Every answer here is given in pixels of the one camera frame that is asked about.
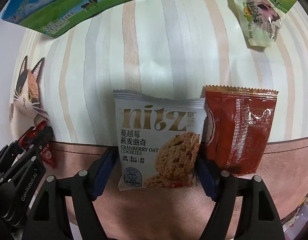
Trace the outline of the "dark red snack packet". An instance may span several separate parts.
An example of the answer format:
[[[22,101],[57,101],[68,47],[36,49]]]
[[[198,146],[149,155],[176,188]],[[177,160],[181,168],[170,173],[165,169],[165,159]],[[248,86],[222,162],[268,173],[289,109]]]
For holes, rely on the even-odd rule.
[[[207,85],[206,158],[233,175],[255,173],[270,137],[277,96],[272,89]]]

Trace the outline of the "white cream snack packet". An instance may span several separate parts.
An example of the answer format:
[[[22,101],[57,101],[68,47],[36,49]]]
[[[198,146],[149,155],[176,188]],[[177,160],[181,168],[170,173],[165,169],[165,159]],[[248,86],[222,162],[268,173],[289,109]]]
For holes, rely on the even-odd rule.
[[[270,0],[233,0],[243,34],[250,46],[271,47],[277,40],[285,13]]]

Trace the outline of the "small red candy packet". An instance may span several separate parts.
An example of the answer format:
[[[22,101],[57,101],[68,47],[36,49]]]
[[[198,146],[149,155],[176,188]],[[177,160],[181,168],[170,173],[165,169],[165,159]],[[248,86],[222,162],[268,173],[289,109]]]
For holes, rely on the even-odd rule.
[[[28,150],[31,145],[38,148],[41,159],[52,168],[56,168],[56,159],[52,154],[50,142],[53,139],[53,130],[47,121],[41,121],[37,126],[31,126],[18,140],[18,145],[23,150]]]

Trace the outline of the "cat print pillow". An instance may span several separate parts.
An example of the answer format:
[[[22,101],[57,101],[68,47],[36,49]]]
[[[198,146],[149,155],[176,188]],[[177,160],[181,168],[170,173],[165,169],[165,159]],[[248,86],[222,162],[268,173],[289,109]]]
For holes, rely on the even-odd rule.
[[[25,56],[12,90],[10,124],[14,139],[20,138],[30,127],[48,120],[47,111],[40,101],[39,87],[45,59],[41,58],[32,69],[27,67],[27,63],[28,57]]]

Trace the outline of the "white nitz cookie packet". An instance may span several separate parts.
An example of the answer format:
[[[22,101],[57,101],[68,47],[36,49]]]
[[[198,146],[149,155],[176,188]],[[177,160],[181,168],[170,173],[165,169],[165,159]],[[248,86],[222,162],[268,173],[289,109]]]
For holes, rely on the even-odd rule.
[[[114,90],[119,190],[192,187],[207,116],[203,98],[170,100]]]

